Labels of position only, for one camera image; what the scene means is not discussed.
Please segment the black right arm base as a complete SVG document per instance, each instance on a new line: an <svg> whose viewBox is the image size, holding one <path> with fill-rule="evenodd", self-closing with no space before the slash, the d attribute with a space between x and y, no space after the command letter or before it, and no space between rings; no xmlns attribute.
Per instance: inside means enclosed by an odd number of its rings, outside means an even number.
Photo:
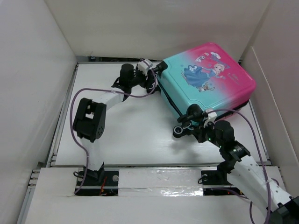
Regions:
<svg viewBox="0 0 299 224"><path fill-rule="evenodd" d="M202 170L198 184L202 185L204 196L239 196L246 199L246 196L217 170Z"/></svg>

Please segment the pink and teal suitcase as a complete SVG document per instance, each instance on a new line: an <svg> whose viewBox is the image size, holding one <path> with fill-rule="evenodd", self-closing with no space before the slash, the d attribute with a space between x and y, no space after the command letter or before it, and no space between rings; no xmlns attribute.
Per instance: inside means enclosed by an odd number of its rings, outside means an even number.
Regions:
<svg viewBox="0 0 299 224"><path fill-rule="evenodd" d="M216 111L216 120L249 101L255 80L219 45L208 42L170 56L154 71L162 97L179 123L173 136L180 138L202 126L202 113Z"/></svg>

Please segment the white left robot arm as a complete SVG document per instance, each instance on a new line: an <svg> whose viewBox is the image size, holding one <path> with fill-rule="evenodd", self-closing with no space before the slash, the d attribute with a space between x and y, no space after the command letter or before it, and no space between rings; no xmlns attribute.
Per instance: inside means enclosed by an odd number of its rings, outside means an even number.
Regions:
<svg viewBox="0 0 299 224"><path fill-rule="evenodd" d="M104 173L98 169L90 170L90 155L88 149L78 139L85 139L91 143L98 140L104 132L106 112L113 106L124 102L127 98L145 98L156 91L157 72L148 59L142 59L136 66L126 63L121 66L120 75L114 81L111 88L96 89L83 88L77 91L71 101L70 130L75 144L85 153L85 166L83 173L77 173L76 177L83 182L85 179L99 185L104 181ZM84 91L102 92L99 103L92 99L81 98L74 114L74 105L77 97Z"/></svg>

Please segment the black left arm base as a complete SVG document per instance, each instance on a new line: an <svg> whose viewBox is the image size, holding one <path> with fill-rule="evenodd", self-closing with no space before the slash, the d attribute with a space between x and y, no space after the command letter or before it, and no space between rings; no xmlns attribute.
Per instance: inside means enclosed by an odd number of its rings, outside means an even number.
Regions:
<svg viewBox="0 0 299 224"><path fill-rule="evenodd" d="M77 179L74 190L77 196L118 196L119 171L105 170L104 163L99 170L84 167L73 175Z"/></svg>

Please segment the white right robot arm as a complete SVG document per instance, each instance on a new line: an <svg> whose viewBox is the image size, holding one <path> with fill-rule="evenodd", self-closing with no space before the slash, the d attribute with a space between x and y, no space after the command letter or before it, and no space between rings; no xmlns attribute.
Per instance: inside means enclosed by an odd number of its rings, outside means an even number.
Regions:
<svg viewBox="0 0 299 224"><path fill-rule="evenodd" d="M219 147L224 159L214 171L203 171L204 185L229 183L238 188L266 216L268 224L297 224L299 198L292 197L264 172L248 149L235 140L229 122L209 122L195 131L200 143L209 141Z"/></svg>

